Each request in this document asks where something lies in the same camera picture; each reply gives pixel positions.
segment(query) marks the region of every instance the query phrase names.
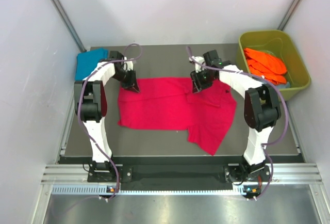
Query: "orange clothing in bin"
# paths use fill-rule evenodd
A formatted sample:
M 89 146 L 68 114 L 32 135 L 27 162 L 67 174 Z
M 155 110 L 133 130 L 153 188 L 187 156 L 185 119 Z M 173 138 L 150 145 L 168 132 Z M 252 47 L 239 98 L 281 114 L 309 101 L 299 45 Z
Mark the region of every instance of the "orange clothing in bin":
M 252 74 L 264 77 L 274 85 L 287 83 L 283 76 L 287 73 L 287 68 L 281 59 L 249 48 L 244 49 L 244 54 Z

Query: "red cloth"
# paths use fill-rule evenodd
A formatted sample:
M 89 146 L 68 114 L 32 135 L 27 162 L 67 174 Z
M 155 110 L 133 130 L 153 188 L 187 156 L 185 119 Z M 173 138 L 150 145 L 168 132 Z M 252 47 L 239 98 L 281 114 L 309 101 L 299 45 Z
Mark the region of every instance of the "red cloth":
M 140 93 L 120 88 L 121 126 L 143 130 L 188 130 L 188 141 L 214 155 L 232 125 L 236 101 L 220 81 L 192 93 L 190 78 L 138 79 Z

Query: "white wall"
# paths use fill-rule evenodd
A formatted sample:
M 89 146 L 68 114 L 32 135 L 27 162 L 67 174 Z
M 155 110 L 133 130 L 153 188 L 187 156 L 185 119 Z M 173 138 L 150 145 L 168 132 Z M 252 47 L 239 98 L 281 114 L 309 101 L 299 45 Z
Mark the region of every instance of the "white wall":
M 61 0 L 85 46 L 237 43 L 277 28 L 292 0 Z
M 285 29 L 309 70 L 312 84 L 289 102 L 310 162 L 316 162 L 330 195 L 330 9 L 328 0 L 302 0 Z
M 0 6 L 0 222 L 21 224 L 56 153 L 78 49 L 50 0 Z

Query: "gray floor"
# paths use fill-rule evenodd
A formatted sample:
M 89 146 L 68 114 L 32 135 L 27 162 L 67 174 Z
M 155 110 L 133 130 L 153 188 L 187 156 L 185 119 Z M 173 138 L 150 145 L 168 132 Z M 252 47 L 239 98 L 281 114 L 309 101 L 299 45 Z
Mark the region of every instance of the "gray floor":
M 51 196 L 44 224 L 320 223 L 305 185 L 272 185 L 257 202 L 246 202 L 242 196 L 118 196 L 109 203 L 88 199 L 63 215 L 83 198 Z
M 191 47 L 196 56 L 216 49 L 223 60 L 235 62 L 238 46 L 237 44 L 198 44 Z M 124 51 L 122 46 L 107 47 L 107 49 Z M 132 47 L 127 52 L 127 57 L 132 58 L 138 53 L 137 47 Z M 188 62 L 184 45 L 155 45 L 143 47 L 143 56 L 135 64 L 135 70 L 139 78 L 189 77 L 194 66 Z M 110 80 L 105 91 L 108 101 L 105 126 L 109 146 L 115 156 L 207 155 L 197 145 L 187 141 L 186 131 L 133 130 L 118 126 L 119 83 L 114 79 Z M 235 119 L 216 155 L 242 155 L 246 149 L 248 126 L 243 118 L 244 101 L 236 92 L 232 94 L 237 101 Z M 270 136 L 270 141 L 280 136 L 283 127 L 282 115 Z M 283 142 L 268 147 L 267 150 L 271 155 L 297 155 L 291 129 L 288 129 Z M 89 140 L 78 125 L 76 116 L 73 118 L 65 155 L 92 155 Z

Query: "green bin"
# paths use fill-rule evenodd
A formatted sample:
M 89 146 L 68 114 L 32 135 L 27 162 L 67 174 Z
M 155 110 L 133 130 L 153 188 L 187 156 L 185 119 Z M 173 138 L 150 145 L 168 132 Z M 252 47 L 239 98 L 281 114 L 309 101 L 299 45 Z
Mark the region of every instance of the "green bin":
M 237 51 L 237 67 L 250 73 L 243 49 L 267 52 L 280 58 L 287 67 L 285 79 L 290 82 L 291 88 L 280 89 L 283 98 L 287 101 L 310 84 L 310 76 L 288 34 L 280 30 L 262 30 L 244 33 L 239 38 Z

